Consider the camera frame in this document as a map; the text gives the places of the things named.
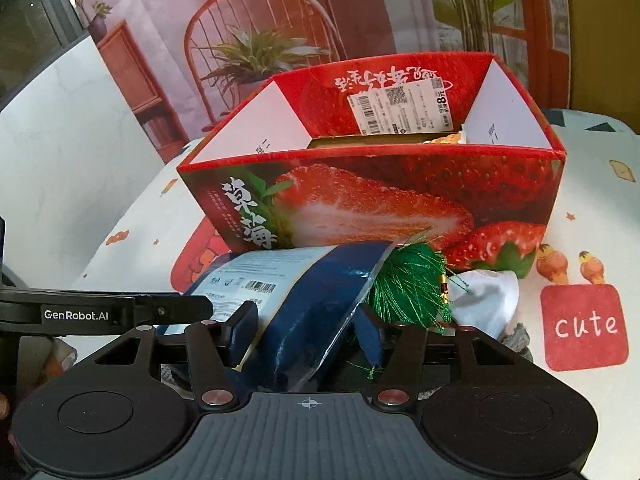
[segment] green tassel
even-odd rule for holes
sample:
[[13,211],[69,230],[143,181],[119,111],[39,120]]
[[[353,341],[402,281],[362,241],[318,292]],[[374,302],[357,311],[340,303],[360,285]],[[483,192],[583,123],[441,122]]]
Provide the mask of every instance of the green tassel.
[[368,302],[385,322],[429,328],[451,322],[444,256],[416,242],[395,248],[382,265]]
[[365,368],[364,366],[360,366],[357,365],[356,363],[352,363],[351,361],[347,361],[351,366],[353,366],[354,368],[359,368],[360,370],[364,370],[367,373],[367,379],[369,381],[372,381],[373,379],[376,378],[376,374],[381,374],[384,370],[382,368],[379,368],[377,366],[373,366],[373,367],[369,367],[369,368]]

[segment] crosshair mark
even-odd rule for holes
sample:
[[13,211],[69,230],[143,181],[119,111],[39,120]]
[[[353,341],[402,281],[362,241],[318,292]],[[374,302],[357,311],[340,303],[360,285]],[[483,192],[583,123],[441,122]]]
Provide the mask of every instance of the crosshair mark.
[[308,399],[305,399],[302,402],[299,402],[299,404],[302,404],[304,408],[311,410],[312,408],[315,408],[318,404],[322,404],[322,402],[318,402],[317,400],[309,397]]

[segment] white cloth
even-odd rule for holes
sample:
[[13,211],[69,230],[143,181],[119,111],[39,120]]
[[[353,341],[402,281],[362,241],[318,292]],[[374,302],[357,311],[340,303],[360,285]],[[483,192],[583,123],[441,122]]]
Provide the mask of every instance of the white cloth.
[[494,339],[502,336],[513,318],[519,295],[518,279],[511,270],[470,270],[449,280],[456,323],[479,328]]

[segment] strawberry box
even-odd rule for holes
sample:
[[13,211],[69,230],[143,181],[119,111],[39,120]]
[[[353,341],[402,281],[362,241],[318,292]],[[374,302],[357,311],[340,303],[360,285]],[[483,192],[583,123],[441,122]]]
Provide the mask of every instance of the strawberry box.
[[522,278],[565,156],[499,58],[434,52],[272,76],[178,172],[235,252],[428,230],[455,269]]

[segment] white wall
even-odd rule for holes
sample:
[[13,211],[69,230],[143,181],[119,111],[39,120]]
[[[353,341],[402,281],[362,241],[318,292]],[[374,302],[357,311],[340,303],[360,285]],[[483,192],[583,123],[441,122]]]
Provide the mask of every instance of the white wall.
[[0,111],[9,275],[37,288],[70,286],[161,168],[85,38]]

